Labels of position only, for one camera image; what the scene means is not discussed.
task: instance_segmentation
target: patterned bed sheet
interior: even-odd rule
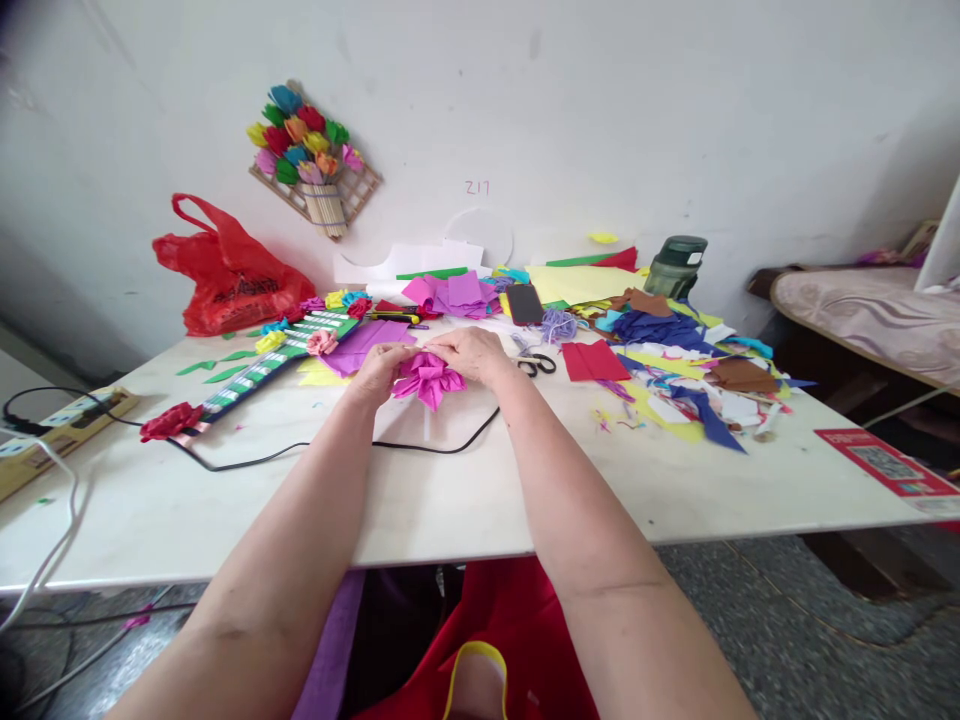
[[[771,290],[791,320],[932,385],[960,382],[960,292],[913,291],[906,267],[780,276]]]

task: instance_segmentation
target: green paper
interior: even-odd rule
[[[269,120],[270,124],[274,127],[283,127],[283,121],[287,119],[283,111],[273,103],[267,103],[267,106],[263,109],[263,116]]]
[[[595,262],[606,260],[613,257],[616,253],[606,253],[604,255],[587,255],[582,258],[567,258],[566,260],[551,260],[547,267],[575,267],[577,265],[593,265]]]
[[[203,362],[199,362],[196,365],[191,365],[188,368],[184,368],[183,370],[178,372],[177,375],[188,375],[192,373],[194,370],[200,370],[201,368],[204,370],[213,370],[213,368],[215,368],[216,366],[217,366],[216,360],[204,360]]]
[[[422,273],[410,273],[409,275],[397,275],[397,280],[413,280],[415,277],[423,277],[424,275],[433,275],[438,280],[446,280],[455,275],[466,275],[469,270],[467,268],[447,268],[445,270],[427,270]]]
[[[350,142],[350,131],[333,120],[327,120],[327,139],[331,145],[345,145]]]
[[[296,185],[300,182],[300,174],[286,158],[277,158],[277,172],[274,177],[284,185]]]
[[[216,383],[216,382],[223,382],[223,381],[226,380],[227,378],[232,378],[232,377],[233,377],[234,375],[236,375],[238,372],[240,372],[241,370],[244,370],[244,369],[246,369],[246,368],[248,368],[248,367],[250,367],[250,366],[249,366],[249,365],[237,365],[236,367],[227,368],[227,369],[224,370],[222,373],[217,373],[216,375],[214,375],[214,376],[213,376],[212,378],[210,378],[209,380],[204,380],[204,381],[203,381],[203,384],[204,384],[204,385],[212,385],[213,383]]]
[[[255,353],[252,350],[237,350],[235,353],[230,353],[225,358],[220,358],[220,362],[231,362],[233,360],[243,360],[245,357],[256,357],[257,355],[258,353]]]

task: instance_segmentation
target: wooden lattice frame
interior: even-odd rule
[[[294,92],[300,93],[306,102],[313,105],[326,116],[326,113],[323,112],[316,103],[307,98],[299,83],[294,80],[288,80],[287,87]],[[277,197],[296,210],[307,222],[312,223],[310,214],[307,212],[306,198],[303,197],[303,191],[300,189],[302,183],[285,185],[279,182],[275,175],[273,177],[266,175],[257,167],[256,163],[250,166],[250,174],[270,188]],[[380,186],[381,182],[383,182],[383,178],[367,163],[364,163],[363,169],[360,172],[355,172],[348,167],[343,168],[335,184],[340,191],[340,204],[343,207],[343,216],[346,218],[347,225],[350,225],[354,218],[360,214],[360,211],[363,210],[364,205],[367,204],[370,196],[373,195],[374,190]],[[338,237],[330,239],[334,242],[340,240]]]

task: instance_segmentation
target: paper tulip wall decoration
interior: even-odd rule
[[[270,88],[263,118],[247,136],[256,146],[250,172],[337,239],[360,212],[380,177],[350,143],[350,131],[309,103],[293,84]]]

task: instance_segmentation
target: hand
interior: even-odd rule
[[[490,385],[506,373],[516,370],[503,352],[500,338],[478,327],[461,328],[427,342],[426,350],[470,380]]]
[[[390,390],[400,372],[400,363],[420,352],[415,345],[380,343],[370,348],[366,359],[344,397],[372,402],[380,407],[390,399]]]

